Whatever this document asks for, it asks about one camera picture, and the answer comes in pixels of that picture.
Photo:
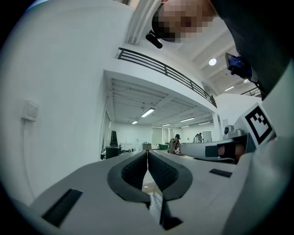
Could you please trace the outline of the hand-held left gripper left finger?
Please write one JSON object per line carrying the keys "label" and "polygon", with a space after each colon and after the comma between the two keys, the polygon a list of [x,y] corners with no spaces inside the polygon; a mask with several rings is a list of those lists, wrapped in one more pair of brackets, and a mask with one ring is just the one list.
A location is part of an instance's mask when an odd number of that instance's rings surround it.
{"label": "hand-held left gripper left finger", "polygon": [[161,235],[142,191],[146,171],[146,151],[90,163],[45,190],[31,209],[55,234]]}

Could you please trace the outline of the person's right hand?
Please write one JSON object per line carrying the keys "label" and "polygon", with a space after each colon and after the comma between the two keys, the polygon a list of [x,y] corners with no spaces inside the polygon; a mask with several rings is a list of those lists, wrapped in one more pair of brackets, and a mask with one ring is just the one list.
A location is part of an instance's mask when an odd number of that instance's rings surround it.
{"label": "person's right hand", "polygon": [[242,144],[228,144],[218,147],[218,155],[221,158],[232,158],[238,162],[240,157],[245,154],[245,147]]}

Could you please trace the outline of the black desk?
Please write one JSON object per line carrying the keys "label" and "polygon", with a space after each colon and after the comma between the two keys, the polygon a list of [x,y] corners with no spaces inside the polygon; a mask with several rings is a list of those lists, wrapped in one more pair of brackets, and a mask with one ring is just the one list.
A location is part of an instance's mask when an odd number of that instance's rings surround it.
{"label": "black desk", "polygon": [[105,159],[110,159],[120,155],[120,148],[108,146],[105,149]]}

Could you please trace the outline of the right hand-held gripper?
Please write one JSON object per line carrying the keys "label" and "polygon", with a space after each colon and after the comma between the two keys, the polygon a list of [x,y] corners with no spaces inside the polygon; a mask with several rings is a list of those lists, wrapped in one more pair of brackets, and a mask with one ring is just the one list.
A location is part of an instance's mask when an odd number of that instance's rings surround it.
{"label": "right hand-held gripper", "polygon": [[220,145],[214,142],[183,143],[180,146],[181,154],[198,160],[225,159],[218,155],[218,147],[221,145],[242,144],[245,147],[246,154],[254,152],[260,145],[265,144],[275,137],[275,131],[270,119],[259,103],[254,104],[245,111],[233,126],[235,129],[242,129],[245,135],[234,139],[227,139],[227,143]]}

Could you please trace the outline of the black chest-mounted phone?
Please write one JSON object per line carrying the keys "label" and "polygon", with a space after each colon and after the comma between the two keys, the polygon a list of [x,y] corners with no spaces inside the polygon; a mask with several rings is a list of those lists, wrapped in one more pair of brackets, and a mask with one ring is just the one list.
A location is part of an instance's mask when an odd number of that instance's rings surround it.
{"label": "black chest-mounted phone", "polygon": [[225,59],[227,69],[231,72],[231,75],[237,75],[243,79],[252,78],[252,68],[242,56],[226,53]]}

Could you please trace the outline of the ceiling tube lights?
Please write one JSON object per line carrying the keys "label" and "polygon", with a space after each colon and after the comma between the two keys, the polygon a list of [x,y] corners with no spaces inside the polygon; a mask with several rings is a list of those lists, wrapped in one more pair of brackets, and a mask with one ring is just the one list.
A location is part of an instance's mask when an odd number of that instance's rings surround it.
{"label": "ceiling tube lights", "polygon": [[182,128],[192,124],[209,122],[212,120],[212,112],[199,107],[172,112],[167,109],[153,108],[128,121],[133,125],[147,125],[153,127]]}

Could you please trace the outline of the white wall switch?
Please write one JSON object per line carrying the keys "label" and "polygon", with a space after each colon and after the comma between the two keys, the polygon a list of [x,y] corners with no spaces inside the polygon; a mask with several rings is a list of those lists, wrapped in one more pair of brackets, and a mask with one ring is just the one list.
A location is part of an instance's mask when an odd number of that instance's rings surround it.
{"label": "white wall switch", "polygon": [[36,122],[39,113],[39,106],[30,100],[24,102],[21,118],[27,121]]}

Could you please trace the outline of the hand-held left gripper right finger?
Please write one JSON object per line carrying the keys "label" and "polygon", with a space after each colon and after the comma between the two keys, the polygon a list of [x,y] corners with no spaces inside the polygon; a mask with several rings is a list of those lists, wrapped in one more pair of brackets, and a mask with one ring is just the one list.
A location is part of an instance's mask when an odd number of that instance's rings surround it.
{"label": "hand-held left gripper right finger", "polygon": [[160,222],[148,222],[147,235],[195,234],[200,222],[212,223],[205,208],[219,199],[238,165],[188,159],[149,150],[148,171],[162,192]]}

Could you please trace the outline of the black balcony railing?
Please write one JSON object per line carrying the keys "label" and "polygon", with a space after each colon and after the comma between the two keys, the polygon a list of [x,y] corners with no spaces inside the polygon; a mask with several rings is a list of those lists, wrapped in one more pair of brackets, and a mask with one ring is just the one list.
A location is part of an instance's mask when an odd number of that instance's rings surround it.
{"label": "black balcony railing", "polygon": [[194,91],[195,93],[203,97],[205,100],[207,100],[209,103],[211,103],[215,108],[217,107],[213,96],[210,96],[203,88],[201,88],[194,81],[189,79],[187,76],[185,76],[181,72],[175,70],[174,68],[166,65],[163,62],[153,59],[147,55],[144,55],[142,53],[139,53],[130,49],[119,47],[118,51],[119,51],[119,54],[117,57],[118,60],[132,62],[137,65],[152,69],[158,73],[164,74],[165,76],[188,87],[189,89],[191,89],[192,91]]}

